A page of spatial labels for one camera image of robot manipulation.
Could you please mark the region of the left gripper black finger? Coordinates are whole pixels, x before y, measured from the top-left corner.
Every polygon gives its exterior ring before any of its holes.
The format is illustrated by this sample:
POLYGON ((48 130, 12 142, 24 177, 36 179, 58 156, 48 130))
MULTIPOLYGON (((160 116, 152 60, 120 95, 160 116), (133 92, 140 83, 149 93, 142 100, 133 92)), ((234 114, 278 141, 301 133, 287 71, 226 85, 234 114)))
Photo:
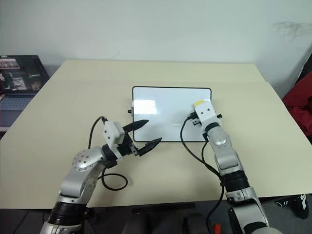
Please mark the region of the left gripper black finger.
POLYGON ((143 148, 138 150, 138 155, 143 156, 146 153, 150 152, 161 142, 161 140, 162 140, 162 138, 160 137, 160 138, 154 139, 150 142, 147 142, 143 148))
POLYGON ((143 127, 147 122, 149 122, 147 119, 137 120, 137 121, 134 121, 132 123, 125 125, 123 127, 123 130, 127 133, 131 131, 136 131, 140 129, 141 127, 143 127))

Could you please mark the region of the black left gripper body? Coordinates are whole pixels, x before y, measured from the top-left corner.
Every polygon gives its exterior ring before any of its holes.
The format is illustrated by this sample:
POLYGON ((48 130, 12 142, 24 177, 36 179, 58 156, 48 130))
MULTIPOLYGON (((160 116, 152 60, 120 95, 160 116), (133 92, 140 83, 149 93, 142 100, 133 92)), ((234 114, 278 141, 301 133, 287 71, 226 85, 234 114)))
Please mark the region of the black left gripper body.
POLYGON ((122 156, 138 155, 138 148, 133 144, 128 133, 125 133, 122 143, 118 145, 118 151, 122 156))

